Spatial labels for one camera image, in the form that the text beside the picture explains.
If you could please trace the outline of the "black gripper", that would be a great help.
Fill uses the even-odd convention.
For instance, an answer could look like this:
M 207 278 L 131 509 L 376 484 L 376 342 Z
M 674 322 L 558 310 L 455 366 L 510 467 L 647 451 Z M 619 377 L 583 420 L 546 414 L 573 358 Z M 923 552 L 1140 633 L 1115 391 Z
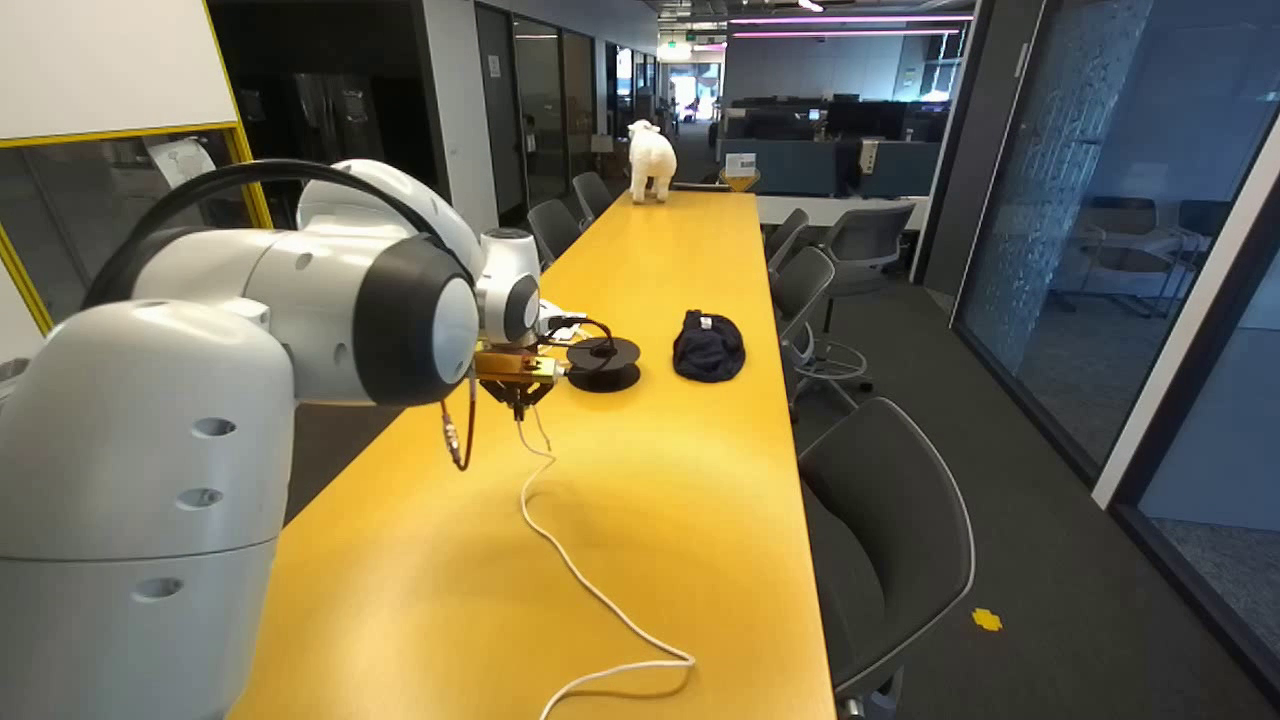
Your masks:
M 474 368 L 503 406 L 536 406 L 562 377 L 562 362 L 536 348 L 482 348 Z

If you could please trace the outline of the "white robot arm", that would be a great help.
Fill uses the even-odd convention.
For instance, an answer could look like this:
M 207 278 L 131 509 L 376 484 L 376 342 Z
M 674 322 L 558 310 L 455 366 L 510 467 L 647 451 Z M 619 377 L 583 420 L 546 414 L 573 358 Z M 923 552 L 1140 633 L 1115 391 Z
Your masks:
M 220 720 L 304 406 L 436 406 L 540 335 L 540 250 L 382 162 L 151 206 L 0 383 L 0 716 Z

